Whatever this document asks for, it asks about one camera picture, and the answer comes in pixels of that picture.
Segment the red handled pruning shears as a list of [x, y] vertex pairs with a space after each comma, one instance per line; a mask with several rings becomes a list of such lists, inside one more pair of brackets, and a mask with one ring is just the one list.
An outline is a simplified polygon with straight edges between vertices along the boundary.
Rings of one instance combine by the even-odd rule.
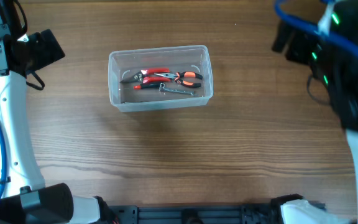
[[157, 75], [158, 73], [169, 73], [168, 68], [146, 68], [140, 70], [134, 75], [124, 78], [121, 80], [121, 83], [135, 83], [139, 82], [141, 84], [157, 83], [157, 82], [169, 82], [169, 78], [165, 78]]

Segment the red and black screwdriver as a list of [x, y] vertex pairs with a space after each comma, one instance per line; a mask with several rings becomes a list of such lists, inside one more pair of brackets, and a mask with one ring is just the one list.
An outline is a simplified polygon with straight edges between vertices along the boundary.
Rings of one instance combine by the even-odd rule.
[[135, 90], [151, 89], [151, 88], [160, 88], [161, 83], [142, 83], [140, 85], [134, 86]]

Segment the small metal socket wrench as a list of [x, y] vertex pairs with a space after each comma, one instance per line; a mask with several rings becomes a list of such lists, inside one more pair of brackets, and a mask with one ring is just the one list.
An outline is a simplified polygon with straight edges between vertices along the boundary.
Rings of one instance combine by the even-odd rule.
[[179, 94], [191, 95], [191, 96], [196, 95], [195, 92], [189, 91], [189, 90], [178, 90], [178, 89], [167, 88], [164, 83], [160, 83], [159, 91], [160, 92], [169, 92], [169, 93], [179, 93]]

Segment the clear plastic container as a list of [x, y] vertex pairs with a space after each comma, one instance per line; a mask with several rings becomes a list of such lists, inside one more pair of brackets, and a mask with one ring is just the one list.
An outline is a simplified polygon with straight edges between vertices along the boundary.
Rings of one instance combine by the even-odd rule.
[[[189, 90], [195, 96], [160, 92], [158, 88], [135, 90], [141, 83], [121, 83], [146, 68], [168, 68], [167, 88]], [[110, 102], [121, 112], [164, 110], [206, 105], [213, 96], [213, 72], [208, 48], [204, 45], [122, 50], [109, 55]]]

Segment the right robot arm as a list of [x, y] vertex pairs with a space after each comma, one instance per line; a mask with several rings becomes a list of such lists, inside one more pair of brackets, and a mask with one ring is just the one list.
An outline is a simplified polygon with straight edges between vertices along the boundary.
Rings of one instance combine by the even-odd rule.
[[326, 1], [325, 5], [321, 19], [313, 23], [287, 14], [282, 2], [276, 1], [280, 23], [272, 50], [308, 65], [310, 80], [326, 88], [327, 105], [338, 115], [351, 150], [358, 216], [358, 1]]

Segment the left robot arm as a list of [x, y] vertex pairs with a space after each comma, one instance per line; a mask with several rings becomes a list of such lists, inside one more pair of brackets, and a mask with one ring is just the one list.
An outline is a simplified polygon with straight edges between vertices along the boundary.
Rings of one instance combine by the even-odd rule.
[[46, 186], [35, 160], [26, 111], [29, 75], [62, 59], [52, 31], [27, 34], [18, 1], [0, 0], [0, 223], [117, 223], [101, 197], [78, 197], [67, 184]]

